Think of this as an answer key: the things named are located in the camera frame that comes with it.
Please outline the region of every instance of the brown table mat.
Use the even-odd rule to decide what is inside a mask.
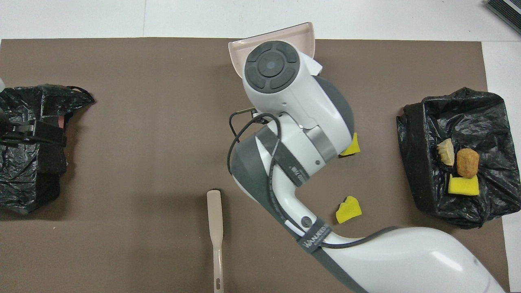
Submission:
[[[2,40],[8,86],[74,85],[97,100],[70,122],[60,197],[28,216],[0,213],[2,291],[211,291],[205,195],[212,188],[223,196],[226,291],[348,291],[226,170],[228,116],[250,107],[229,41]],[[396,138],[405,104],[463,86],[487,89],[481,44],[317,40],[315,58],[354,109],[362,152],[314,175],[297,190],[302,202],[346,237],[387,226],[446,231],[508,289],[501,220],[460,230],[420,213]],[[363,215],[335,224],[348,195]]]

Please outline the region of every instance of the black trash bag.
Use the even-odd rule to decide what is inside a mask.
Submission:
[[[92,103],[92,96],[78,87],[6,88],[0,92],[0,135],[9,125],[31,120],[44,121],[58,130],[61,120],[65,129],[75,111]],[[0,154],[0,208],[28,214],[58,197],[59,177],[67,169],[63,143],[7,143],[3,139]]]
[[[418,209],[463,229],[521,209],[519,169],[503,99],[462,88],[450,95],[426,97],[407,105],[396,118],[398,142]],[[451,138],[454,153],[479,154],[479,196],[448,193],[449,174],[436,145]]]

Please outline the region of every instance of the robotic arm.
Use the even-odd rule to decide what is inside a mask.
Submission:
[[[272,118],[241,141],[230,172],[340,282],[355,292],[504,292],[455,238],[430,228],[387,228],[366,238],[332,232],[295,190],[352,141],[352,111],[318,76],[322,66],[293,45],[269,41],[248,55],[243,85]]]

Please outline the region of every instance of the white table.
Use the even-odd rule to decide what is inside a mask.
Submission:
[[[318,39],[481,41],[488,90],[505,99],[521,165],[521,35],[480,0],[0,0],[0,42],[244,38],[307,21]],[[503,228],[510,288],[521,291],[521,213],[504,216]]]

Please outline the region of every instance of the sponge piece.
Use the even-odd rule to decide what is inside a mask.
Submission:
[[[360,152],[360,146],[358,145],[358,135],[356,132],[353,134],[353,142],[351,142],[351,145],[345,149],[345,151],[341,152],[341,156],[349,156],[352,154],[356,154]]]
[[[356,216],[360,216],[362,214],[362,210],[360,209],[360,205],[358,200],[354,197],[348,197],[344,202],[340,204],[337,215],[338,223],[342,224],[345,221],[354,218]]]
[[[478,176],[474,175],[472,178],[452,177],[449,178],[449,193],[462,194],[464,196],[478,196],[479,183]]]

